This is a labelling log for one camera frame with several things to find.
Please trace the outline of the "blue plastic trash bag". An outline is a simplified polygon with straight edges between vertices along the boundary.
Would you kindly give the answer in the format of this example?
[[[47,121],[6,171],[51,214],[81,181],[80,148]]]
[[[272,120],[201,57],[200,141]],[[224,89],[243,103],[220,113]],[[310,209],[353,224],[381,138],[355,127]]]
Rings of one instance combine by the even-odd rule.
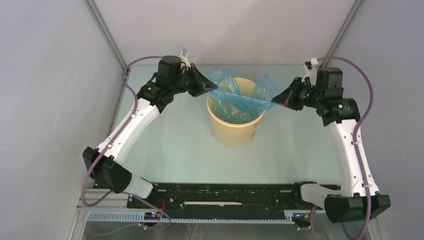
[[[209,92],[210,109],[217,118],[230,124],[254,121],[275,105],[272,98],[282,92],[280,85],[267,74],[247,93],[242,93],[242,85],[225,67],[212,71],[207,78],[218,85]]]

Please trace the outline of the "yellow printed trash bin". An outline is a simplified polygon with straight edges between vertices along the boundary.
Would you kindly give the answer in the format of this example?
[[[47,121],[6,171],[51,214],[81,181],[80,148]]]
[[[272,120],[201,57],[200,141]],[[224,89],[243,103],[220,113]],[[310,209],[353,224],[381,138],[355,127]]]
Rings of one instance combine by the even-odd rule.
[[[238,84],[241,84],[241,92],[243,94],[253,90],[255,84],[253,81],[241,77],[237,77],[235,80]],[[206,100],[206,107],[209,113],[212,133],[221,144],[229,147],[240,147],[248,144],[256,134],[258,124],[264,115],[263,113],[248,123],[232,124],[216,117],[211,110],[212,106],[213,104],[209,95]]]

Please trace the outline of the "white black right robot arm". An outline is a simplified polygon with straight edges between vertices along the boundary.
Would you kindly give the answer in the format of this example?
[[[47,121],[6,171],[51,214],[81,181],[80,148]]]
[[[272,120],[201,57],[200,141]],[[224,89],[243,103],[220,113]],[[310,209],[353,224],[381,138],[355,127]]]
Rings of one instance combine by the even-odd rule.
[[[291,194],[290,201],[297,209],[310,203],[324,209],[332,223],[372,220],[391,207],[390,197],[380,193],[369,169],[361,130],[355,128],[361,119],[359,108],[354,99],[343,97],[342,82],[339,68],[313,66],[271,100],[295,111],[314,108],[330,134],[341,176],[340,189],[304,181],[298,183],[299,190]]]

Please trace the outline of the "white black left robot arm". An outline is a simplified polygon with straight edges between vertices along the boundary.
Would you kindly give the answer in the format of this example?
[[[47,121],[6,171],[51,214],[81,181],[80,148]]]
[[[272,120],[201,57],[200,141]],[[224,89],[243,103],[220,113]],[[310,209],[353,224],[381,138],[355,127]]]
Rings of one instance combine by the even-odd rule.
[[[200,73],[185,56],[160,57],[157,71],[138,92],[128,88],[134,102],[123,120],[97,147],[87,147],[83,151],[87,168],[85,179],[92,179],[116,194],[136,195],[145,208],[156,206],[158,194],[153,191],[154,185],[124,168],[128,153],[175,95],[188,93],[196,98],[217,88],[217,84]]]

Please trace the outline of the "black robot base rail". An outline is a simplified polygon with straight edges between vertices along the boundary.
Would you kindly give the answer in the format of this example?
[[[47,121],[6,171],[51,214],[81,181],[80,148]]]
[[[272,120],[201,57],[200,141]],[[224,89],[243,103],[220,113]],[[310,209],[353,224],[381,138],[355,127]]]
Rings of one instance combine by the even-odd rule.
[[[284,221],[312,209],[294,184],[162,182],[146,201],[173,220]]]

